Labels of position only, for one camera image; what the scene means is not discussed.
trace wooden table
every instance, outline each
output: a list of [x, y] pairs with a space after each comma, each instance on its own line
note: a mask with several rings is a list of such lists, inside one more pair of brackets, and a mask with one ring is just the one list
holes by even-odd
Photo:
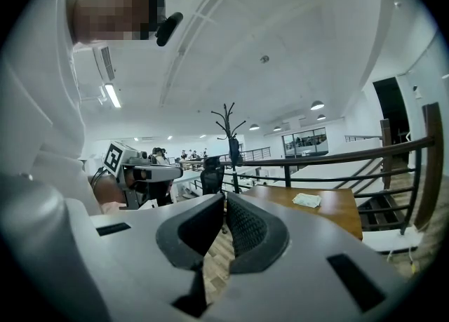
[[[321, 196], [320, 206], [310, 208], [293, 203], [293, 199], [300, 192]], [[325, 217], [359, 240], [363, 238], [356, 200], [350, 189], [295, 189], [293, 187], [258, 185], [244, 192], [243, 195], [257, 197], [295, 210]]]

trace black earpiece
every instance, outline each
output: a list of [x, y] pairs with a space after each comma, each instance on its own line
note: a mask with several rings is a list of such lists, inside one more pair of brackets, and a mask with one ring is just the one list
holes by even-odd
[[183, 18], [184, 16], [181, 13], [177, 12], [170, 16], [159, 26], [159, 29], [156, 32], [156, 43], [158, 46], [165, 46], [168, 43], [177, 26], [182, 22]]

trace black metal coat rack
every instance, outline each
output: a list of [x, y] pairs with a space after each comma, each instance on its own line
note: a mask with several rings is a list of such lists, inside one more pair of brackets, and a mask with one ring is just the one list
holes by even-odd
[[228, 139], [229, 157], [231, 158], [231, 164], [232, 164], [232, 177], [233, 177], [233, 181], [234, 181], [234, 190], [235, 190], [236, 194], [238, 194], [239, 193], [239, 187], [238, 187], [239, 181], [237, 179], [236, 164], [240, 157], [240, 151], [239, 151], [239, 141], [236, 139], [237, 134], [235, 132], [236, 132], [237, 128], [239, 128], [246, 122], [246, 120], [243, 123], [240, 123], [237, 127], [235, 127], [235, 129], [233, 131], [231, 131], [231, 125], [229, 123], [229, 116], [231, 116], [231, 114], [232, 114], [232, 108], [234, 107], [234, 105], [235, 105], [235, 102], [232, 103], [231, 107], [229, 108], [229, 111], [226, 107], [226, 104], [223, 105], [224, 106], [224, 116], [218, 112], [212, 112], [212, 114], [220, 115], [224, 121], [224, 126], [221, 123], [219, 123], [218, 121], [216, 121], [216, 124], [219, 125], [226, 133], [226, 137], [224, 137], [224, 138], [218, 137], [218, 139], [219, 140]]

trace glass window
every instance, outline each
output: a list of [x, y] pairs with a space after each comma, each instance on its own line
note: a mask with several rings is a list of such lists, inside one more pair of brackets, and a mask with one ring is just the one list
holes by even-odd
[[326, 128], [302, 131], [282, 138], [287, 159], [311, 154], [323, 155], [329, 152]]
[[325, 128], [318, 128], [314, 130], [315, 134], [315, 145], [316, 145], [316, 152], [329, 152], [328, 148], [328, 137], [326, 135], [326, 129]]
[[311, 152], [315, 152], [314, 132], [304, 131], [302, 133], [294, 134], [296, 143], [296, 154], [304, 156]]
[[286, 151], [286, 158], [295, 155], [295, 144], [293, 143], [293, 135], [283, 136], [283, 148]]

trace office chair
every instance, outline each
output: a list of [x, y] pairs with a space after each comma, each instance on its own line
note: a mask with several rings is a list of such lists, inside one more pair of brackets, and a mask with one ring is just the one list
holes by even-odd
[[[219, 156], [208, 157], [204, 160], [204, 171], [200, 174], [203, 195], [222, 192], [224, 173], [225, 167], [220, 165]], [[224, 218], [226, 218], [226, 212], [224, 211], [223, 213]], [[224, 227], [222, 227], [222, 233], [227, 234], [227, 230]]]

